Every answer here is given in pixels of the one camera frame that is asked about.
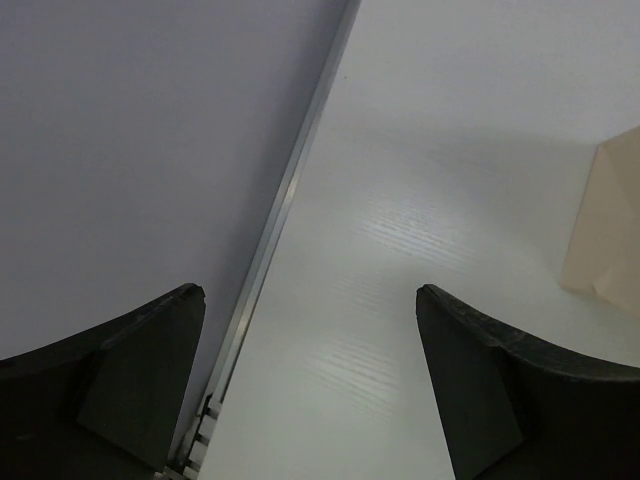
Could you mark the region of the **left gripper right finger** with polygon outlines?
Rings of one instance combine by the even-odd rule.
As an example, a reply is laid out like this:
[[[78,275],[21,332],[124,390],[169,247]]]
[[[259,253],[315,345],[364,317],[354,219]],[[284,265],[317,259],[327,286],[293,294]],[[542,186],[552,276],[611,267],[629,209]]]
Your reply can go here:
[[[549,343],[431,284],[416,316],[456,478],[638,478],[638,368]]]

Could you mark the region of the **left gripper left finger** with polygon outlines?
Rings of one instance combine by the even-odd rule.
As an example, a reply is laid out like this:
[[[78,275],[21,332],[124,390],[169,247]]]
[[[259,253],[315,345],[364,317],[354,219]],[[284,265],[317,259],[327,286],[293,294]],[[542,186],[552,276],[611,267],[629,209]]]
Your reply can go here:
[[[184,284],[106,323],[1,362],[4,479],[155,479],[205,317]]]

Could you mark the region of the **beige paper bag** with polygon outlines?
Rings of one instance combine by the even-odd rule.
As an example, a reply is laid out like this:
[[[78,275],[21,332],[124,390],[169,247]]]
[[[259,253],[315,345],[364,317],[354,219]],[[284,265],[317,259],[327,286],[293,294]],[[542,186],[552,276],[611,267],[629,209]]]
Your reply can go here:
[[[639,316],[639,129],[598,145],[560,285]]]

